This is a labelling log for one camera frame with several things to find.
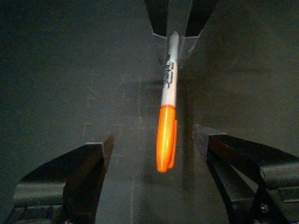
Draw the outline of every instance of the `black clamp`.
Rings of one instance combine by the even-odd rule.
[[[25,175],[5,224],[94,223],[113,146],[113,137],[104,143],[86,143]]]
[[[229,223],[299,223],[299,158],[260,143],[208,129],[209,135],[204,130],[193,127],[193,139],[206,158]],[[254,191],[232,167],[256,183]]]

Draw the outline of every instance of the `marker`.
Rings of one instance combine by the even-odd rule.
[[[168,60],[162,75],[162,99],[156,135],[156,170],[166,172],[173,168],[177,121],[174,118],[177,53],[180,37],[174,31],[169,37]]]

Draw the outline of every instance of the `dark plastic surface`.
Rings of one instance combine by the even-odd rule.
[[[192,125],[299,155],[297,9],[297,1],[218,1],[178,72],[177,159],[160,175],[162,69],[144,2],[2,1],[0,222],[18,179],[113,133],[97,223],[228,223]]]

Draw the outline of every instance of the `sharpie marker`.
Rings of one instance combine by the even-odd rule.
[[[156,170],[166,172],[173,168],[177,121],[174,118],[177,53],[180,37],[174,31],[169,37],[168,60],[164,66],[162,100],[156,136]]]

